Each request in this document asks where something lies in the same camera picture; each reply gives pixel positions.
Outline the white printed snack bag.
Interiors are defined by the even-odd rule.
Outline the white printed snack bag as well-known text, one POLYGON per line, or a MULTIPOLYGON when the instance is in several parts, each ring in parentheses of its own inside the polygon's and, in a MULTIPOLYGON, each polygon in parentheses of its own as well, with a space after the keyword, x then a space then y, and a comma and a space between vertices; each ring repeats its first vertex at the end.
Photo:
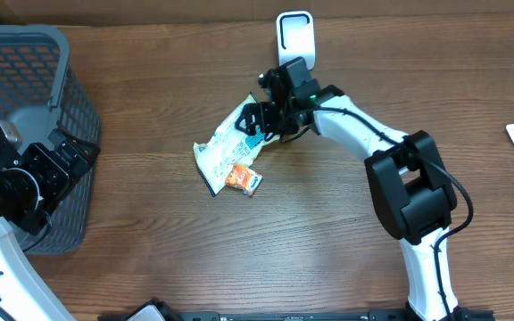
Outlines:
POLYGON ((279 140, 279 136, 273 136, 265 141, 265 135, 260 131, 255 136, 249 136, 235 128, 245 105, 256 102, 250 93, 218 125, 208 143, 193 145, 196 167, 212 197, 226 185, 226 178, 234 163, 250 167, 263 146, 279 140))

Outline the orange Kleenex tissue pack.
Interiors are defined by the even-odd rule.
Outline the orange Kleenex tissue pack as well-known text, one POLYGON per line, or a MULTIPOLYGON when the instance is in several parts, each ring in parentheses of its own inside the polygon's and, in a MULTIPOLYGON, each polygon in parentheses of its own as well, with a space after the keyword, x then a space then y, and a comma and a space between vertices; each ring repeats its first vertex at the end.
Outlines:
POLYGON ((225 184, 242 190, 248 196, 253 196, 261 181, 261 174, 244 165, 234 163, 225 184))

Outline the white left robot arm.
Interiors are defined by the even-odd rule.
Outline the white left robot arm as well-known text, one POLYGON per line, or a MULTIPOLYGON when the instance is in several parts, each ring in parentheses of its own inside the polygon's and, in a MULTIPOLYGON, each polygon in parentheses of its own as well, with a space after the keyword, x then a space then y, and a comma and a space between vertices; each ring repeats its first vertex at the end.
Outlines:
POLYGON ((43 241, 52 214, 95 165, 97 144, 54 129, 48 149, 30 144, 17 152, 0 125, 0 320, 70 320, 71 313, 26 257, 13 228, 43 241))

